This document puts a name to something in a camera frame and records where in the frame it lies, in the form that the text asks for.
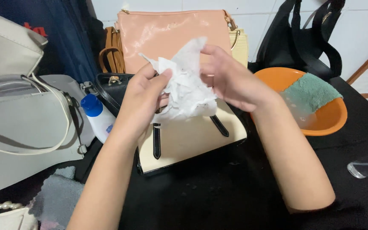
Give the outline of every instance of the green towel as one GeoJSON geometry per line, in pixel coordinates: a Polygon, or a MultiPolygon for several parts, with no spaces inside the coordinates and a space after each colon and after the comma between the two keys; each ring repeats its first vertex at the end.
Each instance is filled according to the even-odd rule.
{"type": "Polygon", "coordinates": [[[335,98],[343,98],[333,86],[310,73],[299,78],[284,92],[301,99],[302,104],[307,105],[305,110],[308,109],[312,113],[335,98]]]}

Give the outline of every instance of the black table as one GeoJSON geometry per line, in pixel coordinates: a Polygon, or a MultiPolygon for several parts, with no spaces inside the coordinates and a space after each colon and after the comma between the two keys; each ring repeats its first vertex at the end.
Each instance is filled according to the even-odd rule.
{"type": "MultiPolygon", "coordinates": [[[[360,203],[368,229],[368,178],[357,179],[346,168],[368,154],[368,101],[341,78],[330,83],[344,96],[348,120],[338,132],[308,140],[337,199],[360,203]]],[[[140,176],[133,166],[120,229],[285,229],[289,214],[253,123],[249,125],[252,133],[245,143],[203,154],[168,172],[140,176]]],[[[27,203],[56,168],[85,167],[92,157],[56,165],[5,188],[0,202],[27,203]]]]}

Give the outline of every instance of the pink leather bag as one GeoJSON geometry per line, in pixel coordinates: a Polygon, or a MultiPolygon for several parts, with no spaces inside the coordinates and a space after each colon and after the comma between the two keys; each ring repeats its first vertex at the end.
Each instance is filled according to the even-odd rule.
{"type": "MultiPolygon", "coordinates": [[[[115,28],[120,30],[126,73],[135,74],[151,59],[172,57],[190,40],[205,36],[207,44],[218,45],[231,55],[228,24],[237,28],[225,10],[180,12],[133,12],[122,10],[115,28]]],[[[201,62],[208,56],[201,55],[201,62]]]]}

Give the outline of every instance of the white tissue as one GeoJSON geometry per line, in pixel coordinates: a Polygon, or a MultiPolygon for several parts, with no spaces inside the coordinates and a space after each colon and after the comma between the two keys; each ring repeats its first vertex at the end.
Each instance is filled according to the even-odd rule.
{"type": "Polygon", "coordinates": [[[151,123],[166,124],[169,120],[185,120],[195,116],[213,116],[217,112],[217,95],[200,79],[200,51],[206,37],[191,39],[171,60],[159,57],[158,61],[148,60],[161,74],[167,69],[172,76],[162,93],[170,93],[168,105],[161,113],[155,114],[151,123]]]}

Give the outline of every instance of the plastic bottle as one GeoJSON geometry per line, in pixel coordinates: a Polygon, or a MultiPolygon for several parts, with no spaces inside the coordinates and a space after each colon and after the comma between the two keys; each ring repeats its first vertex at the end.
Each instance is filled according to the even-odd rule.
{"type": "Polygon", "coordinates": [[[88,116],[93,132],[100,142],[105,143],[115,123],[115,116],[93,94],[86,95],[80,102],[88,116]]]}

